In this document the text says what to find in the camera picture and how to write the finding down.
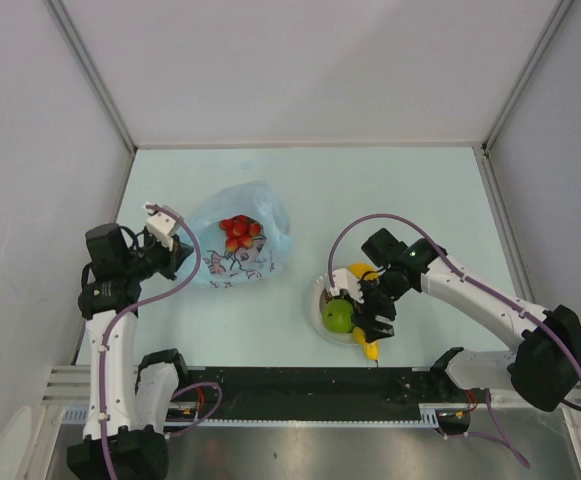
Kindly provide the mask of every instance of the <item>wire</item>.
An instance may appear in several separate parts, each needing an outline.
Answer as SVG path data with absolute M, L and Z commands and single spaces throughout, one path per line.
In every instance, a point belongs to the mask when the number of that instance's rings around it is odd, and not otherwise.
M 196 390 L 197 390 L 197 413 L 199 413 L 201 412 L 201 409 L 206 403 L 206 397 L 203 394 L 203 390 L 201 390 L 201 387 L 197 387 Z
M 177 390 L 176 392 L 174 392 L 174 394 L 172 395 L 172 398 L 177 398 L 178 396 L 183 395 L 184 393 L 186 393 L 194 388 L 199 388 L 199 387 L 212 387 L 212 388 L 214 388 L 218 394 L 217 402 L 210 409 L 210 411 L 208 413 L 206 413 L 203 417 L 195 420 L 190 425 L 182 428 L 181 430 L 177 430 L 176 432 L 170 432 L 168 434 L 167 438 L 179 437 L 179 436 L 183 435 L 184 433 L 186 433 L 188 430 L 192 430 L 197 425 L 205 422 L 208 418 L 210 418 L 212 416 L 212 414 L 217 411 L 217 408 L 219 408 L 219 405 L 221 405 L 221 400 L 223 400 L 223 390 L 221 389 L 221 386 L 215 382 L 193 383 L 192 385 L 188 385 L 187 387 L 184 387 L 181 390 Z
M 194 246 L 194 251 L 196 253 L 197 258 L 195 260 L 195 264 L 194 264 L 194 268 L 192 269 L 192 272 L 190 272 L 190 275 L 188 275 L 183 282 L 181 282 L 180 284 L 176 285 L 175 287 L 171 288 L 170 290 L 168 290 L 164 293 L 160 293 L 159 295 L 155 295 L 154 297 L 146 298 L 145 300 L 140 300 L 137 303 L 134 303 L 132 305 L 127 306 L 126 308 L 124 308 L 123 310 L 121 310 L 119 313 L 117 313 L 114 316 L 112 321 L 108 324 L 108 327 L 106 328 L 105 332 L 103 333 L 103 339 L 101 341 L 101 345 L 104 348 L 102 348 L 101 351 L 99 352 L 99 408 L 100 408 L 100 416 L 102 417 L 99 420 L 99 423 L 101 425 L 101 448 L 103 449 L 103 458 L 104 458 L 104 461 L 106 464 L 106 468 L 108 469 L 108 475 L 110 475 L 111 480 L 118 480 L 117 474 L 114 470 L 114 464 L 112 463 L 112 455 L 110 453 L 110 445 L 108 444 L 108 425 L 107 425 L 108 424 L 108 415 L 106 413 L 106 387 L 105 387 L 105 385 L 106 385 L 106 353 L 108 351 L 108 340 L 110 339 L 110 335 L 112 334 L 112 330 L 114 329 L 115 325 L 119 322 L 119 320 L 124 315 L 127 315 L 130 312 L 136 311 L 139 307 L 142 307 L 144 305 L 148 305 L 150 303 L 157 302 L 159 300 L 162 300 L 164 298 L 167 298 L 167 297 L 177 293 L 179 290 L 181 290 L 182 288 L 184 288 L 186 285 L 188 285 L 190 283 L 192 278 L 199 271 L 199 267 L 201 267 L 201 248 L 199 248 L 199 242 L 197 241 L 197 238 L 194 236 L 194 233 L 192 233 L 192 230 L 190 230 L 190 228 L 185 224 L 185 222 L 183 221 L 183 218 L 181 218 L 181 216 L 179 216 L 177 213 L 172 212 L 170 210 L 167 210 L 165 208 L 159 207 L 158 205 L 146 205 L 146 208 L 148 208 L 150 210 L 154 210 L 156 212 L 164 213 L 164 214 L 168 215 L 170 218 L 172 218 L 174 221 L 176 221 L 179 224 L 179 226 L 186 231 L 186 233 L 190 237 L 190 240 L 192 240 L 192 244 Z M 221 393 L 219 393 L 219 402 L 220 401 L 221 401 Z M 210 416 L 210 414 L 214 413 L 214 411 L 216 410 L 216 407 L 218 407 L 218 405 L 219 405 L 219 403 L 217 403 L 217 405 L 215 405 L 215 408 L 213 408 L 210 411 L 208 416 Z
M 137 234 L 134 233 L 132 230 L 130 230 L 128 227 L 124 227 L 123 225 L 119 228 L 121 228 L 121 230 L 126 232 L 128 234 L 128 236 L 132 239 L 132 244 L 130 245 L 130 248 L 138 250 L 139 249 L 139 238 L 137 237 Z
M 479 406 L 479 400 L 477 400 L 477 397 L 472 392 L 472 390 L 466 390 L 466 395 L 468 396 L 468 403 L 470 403 L 470 400 L 472 400 L 472 403 L 474 403 L 474 407 L 470 408 L 470 411 L 474 412 Z
M 512 300 L 510 300 L 509 298 L 500 294 L 499 292 L 497 292 L 493 288 L 489 287 L 488 285 L 481 283 L 479 280 L 475 280 L 474 278 L 466 275 L 464 272 L 459 270 L 450 261 L 450 259 L 448 259 L 448 257 L 443 252 L 441 247 L 439 245 L 437 245 L 437 243 L 430 237 L 430 235 L 428 235 L 421 227 L 419 227 L 417 224 L 413 223 L 412 221 L 408 220 L 407 218 L 400 217 L 398 215 L 393 215 L 391 213 L 375 213 L 375 214 L 366 215 L 364 217 L 358 218 L 357 220 L 352 222 L 350 225 L 348 225 L 346 228 L 344 228 L 343 231 L 337 237 L 337 239 L 334 241 L 334 244 L 332 245 L 332 249 L 330 250 L 330 256 L 328 257 L 328 279 L 330 280 L 331 286 L 334 287 L 334 277 L 332 274 L 332 269 L 333 269 L 332 265 L 334 263 L 334 254 L 335 254 L 335 251 L 337 250 L 337 247 L 339 246 L 339 243 L 341 243 L 341 240 L 343 240 L 343 237 L 346 235 L 346 233 L 348 233 L 350 230 L 352 230 L 352 228 L 354 228 L 355 226 L 357 226 L 358 224 L 360 224 L 362 222 L 365 222 L 367 220 L 372 220 L 375 218 L 389 218 L 389 219 L 396 220 L 396 221 L 401 222 L 401 223 L 405 223 L 409 227 L 413 228 L 421 236 L 423 236 L 423 238 L 425 238 L 427 240 L 427 242 L 430 244 L 430 246 L 437 252 L 437 254 L 439 255 L 439 258 L 441 258 L 443 263 L 445 263 L 446 266 L 450 269 L 450 271 L 452 273 L 454 273 L 455 275 L 457 275 L 461 280 L 474 285 L 479 290 L 487 293 L 491 297 L 496 298 L 497 300 L 499 300 L 503 304 L 510 307 L 515 312 L 517 312 L 517 313 L 524 312 L 524 317 L 529 319 L 532 323 L 534 323 L 539 329 L 541 329 L 550 338 L 550 340 L 552 340 L 559 347 L 561 352 L 564 354 L 564 356 L 568 359 L 568 361 L 572 365 L 572 368 L 574 369 L 575 373 L 577 374 L 577 378 L 579 379 L 579 382 L 581 383 L 581 366 L 579 365 L 579 362 L 577 361 L 577 359 L 574 358 L 574 355 L 572 355 L 572 353 L 570 352 L 568 347 L 565 345 L 565 343 L 563 343 L 563 341 L 557 336 L 556 333 L 554 333 L 548 326 L 546 326 L 541 320 L 539 320 L 533 314 L 531 314 L 527 311 L 524 311 L 524 308 L 521 305 L 518 305 L 516 302 L 513 302 Z M 570 402 L 566 403 L 565 405 L 567 405 L 571 408 L 574 408 L 575 410 L 578 410 L 581 412 L 581 406 L 574 405 Z
M 81 289 L 83 290 L 88 284 L 88 277 L 90 276 L 90 269 L 92 268 L 92 262 L 88 263 L 83 270 L 81 270 Z
M 385 271 L 385 269 L 386 269 L 386 267 L 381 267 L 378 270 L 368 270 L 367 272 L 364 272 L 363 275 L 361 275 L 360 280 L 365 280 L 367 275 L 372 275 L 373 273 L 379 274 L 379 273 Z
M 510 450 L 512 452 L 512 454 L 516 457 L 516 459 L 519 460 L 519 463 L 521 465 L 523 465 L 524 468 L 530 468 L 530 462 L 528 461 L 528 459 L 526 457 L 524 457 L 523 454 L 514 447 L 514 445 L 512 445 L 512 442 L 510 442 L 510 439 L 506 435 L 505 430 L 503 430 L 503 427 L 499 424 L 499 421 L 494 416 L 494 411 L 492 410 L 492 397 L 490 396 L 490 389 L 486 389 L 486 406 L 488 407 L 488 413 L 490 414 L 490 418 L 492 418 L 492 423 L 494 423 L 494 426 L 496 427 L 497 431 L 499 432 L 499 435 L 501 435 L 501 438 L 497 437 L 496 435 L 492 435 L 491 433 L 484 433 L 484 432 L 465 432 L 465 433 L 457 433 L 457 434 L 447 434 L 441 428 L 438 428 L 437 431 L 443 435 L 444 439 L 460 438 L 460 437 L 461 438 L 476 437 L 476 438 L 483 438 L 486 440 L 490 440 L 491 442 L 498 443 L 499 445 L 503 445 L 508 450 Z

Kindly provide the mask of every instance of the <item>metal surface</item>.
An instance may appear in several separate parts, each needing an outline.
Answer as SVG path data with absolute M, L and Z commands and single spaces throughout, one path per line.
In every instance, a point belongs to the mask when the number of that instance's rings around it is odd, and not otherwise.
M 498 415 L 531 470 L 501 445 L 479 438 L 444 441 L 432 430 L 216 427 L 170 442 L 168 479 L 581 479 L 561 413 Z M 475 431 L 495 433 L 486 412 L 473 421 Z M 79 427 L 62 428 L 48 479 L 74 478 L 65 448 L 80 439 Z
M 61 0 L 45 0 L 46 5 L 48 6 L 48 10 L 52 17 L 55 19 L 59 30 L 63 34 L 70 50 L 75 55 L 77 59 L 77 63 L 81 67 L 83 73 L 86 76 L 86 79 L 92 86 L 94 93 L 99 98 L 101 105 L 103 106 L 106 114 L 112 121 L 119 138 L 125 145 L 126 149 L 130 153 L 130 155 L 134 156 L 136 151 L 136 147 L 132 138 L 130 137 L 130 133 L 128 132 L 128 128 L 126 127 L 123 118 L 119 114 L 117 107 L 115 106 L 114 102 L 112 101 L 112 97 L 108 92 L 101 76 L 97 72 L 97 69 L 92 62 L 86 47 L 77 32 L 77 29 L 74 26 L 74 23 L 70 19 L 68 12 Z
M 532 74 L 535 72 L 537 66 L 539 65 L 539 62 L 543 58 L 543 55 L 548 50 L 548 47 L 551 45 L 554 35 L 559 30 L 559 27 L 562 25 L 563 19 L 570 10 L 570 7 L 574 3 L 574 1 L 575 0 L 561 0 L 554 9 L 554 12 L 550 17 L 550 20 L 548 20 L 548 24 L 546 25 L 545 29 L 541 33 L 541 36 L 539 37 L 537 45 L 532 51 L 530 58 L 528 58 L 527 63 L 523 67 L 523 70 L 521 71 L 521 75 L 519 76 L 517 83 L 512 89 L 512 92 L 510 92 L 510 96 L 506 100 L 506 103 L 503 105 L 501 112 L 499 112 L 499 115 L 497 115 L 497 119 L 492 125 L 490 132 L 488 132 L 488 135 L 484 141 L 484 146 L 487 152 L 489 152 L 492 149 L 494 142 L 497 141 L 499 132 L 501 132 L 501 129 L 503 128 L 508 118 L 510 117 L 510 114 L 514 109 L 517 100 L 519 99 L 526 85 L 532 78 Z

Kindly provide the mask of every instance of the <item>yellow lemon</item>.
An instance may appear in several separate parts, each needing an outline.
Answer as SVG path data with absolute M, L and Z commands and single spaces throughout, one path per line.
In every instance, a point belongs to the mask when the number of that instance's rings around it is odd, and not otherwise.
M 357 278 L 363 277 L 363 274 L 366 272 L 376 272 L 376 269 L 367 263 L 354 263 L 348 267 L 348 270 Z M 370 273 L 366 275 L 365 280 L 374 280 L 378 276 L 378 273 Z

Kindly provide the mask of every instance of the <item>red wire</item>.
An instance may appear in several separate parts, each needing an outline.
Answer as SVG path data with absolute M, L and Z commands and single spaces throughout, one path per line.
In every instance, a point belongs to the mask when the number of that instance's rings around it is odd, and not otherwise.
M 197 412 L 200 412 L 206 404 L 206 397 L 200 387 L 197 387 Z
M 468 403 L 471 401 L 474 403 L 474 407 L 470 408 L 470 411 L 474 412 L 479 406 L 479 400 L 477 400 L 477 396 L 472 392 L 472 390 L 466 390 L 466 395 L 468 396 Z

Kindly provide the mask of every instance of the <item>red strawberry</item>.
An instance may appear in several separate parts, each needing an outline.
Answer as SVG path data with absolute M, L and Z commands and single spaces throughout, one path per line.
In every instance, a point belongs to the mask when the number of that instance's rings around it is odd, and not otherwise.
M 234 226 L 234 220 L 232 218 L 226 218 L 225 220 L 221 220 L 219 222 L 219 228 L 221 230 L 225 230 L 226 232 L 228 230 L 232 230 L 233 226 Z
M 235 236 L 240 237 L 241 235 L 248 231 L 248 224 L 237 220 L 236 222 L 234 222 L 232 231 L 234 232 Z
M 239 248 L 239 240 L 236 238 L 229 238 L 226 240 L 226 251 L 236 252 Z
M 261 233 L 261 225 L 256 222 L 251 224 L 250 227 L 248 228 L 248 233 L 250 234 L 251 237 L 256 237 Z
M 252 246 L 252 237 L 247 233 L 241 235 L 237 240 L 242 247 L 250 248 Z

